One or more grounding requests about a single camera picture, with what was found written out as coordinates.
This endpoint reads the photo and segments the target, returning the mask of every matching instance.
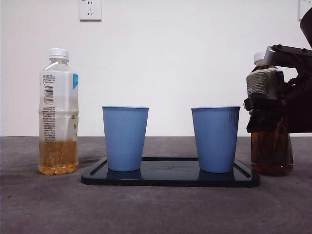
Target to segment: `blue plastic cup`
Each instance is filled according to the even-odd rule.
[[[147,107],[102,106],[108,168],[118,172],[141,167]]]
[[[192,108],[199,167],[213,173],[234,167],[239,106]]]

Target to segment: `nutrition label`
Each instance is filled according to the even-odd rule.
[[[52,74],[43,75],[43,77],[42,77],[42,83],[43,84],[54,83],[54,81],[55,81],[55,76]]]
[[[46,142],[55,141],[55,108],[44,107],[42,110],[42,114],[43,114],[44,141]]]

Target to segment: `bottle cap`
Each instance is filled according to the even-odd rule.
[[[261,52],[255,53],[255,55],[253,56],[254,64],[256,64],[257,61],[264,59],[265,52],[266,51],[261,51]]]
[[[52,48],[50,50],[50,58],[51,59],[66,59],[69,60],[68,50],[61,48]]]

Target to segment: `bottle label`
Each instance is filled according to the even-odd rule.
[[[40,140],[77,139],[78,75],[43,71],[40,76]]]
[[[266,94],[266,84],[268,82],[268,72],[256,71],[247,76],[247,93],[248,96],[252,93]]]

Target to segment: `electrical socket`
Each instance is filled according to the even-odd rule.
[[[101,0],[79,0],[80,21],[102,20]]]
[[[299,0],[299,20],[312,8],[312,0]]]

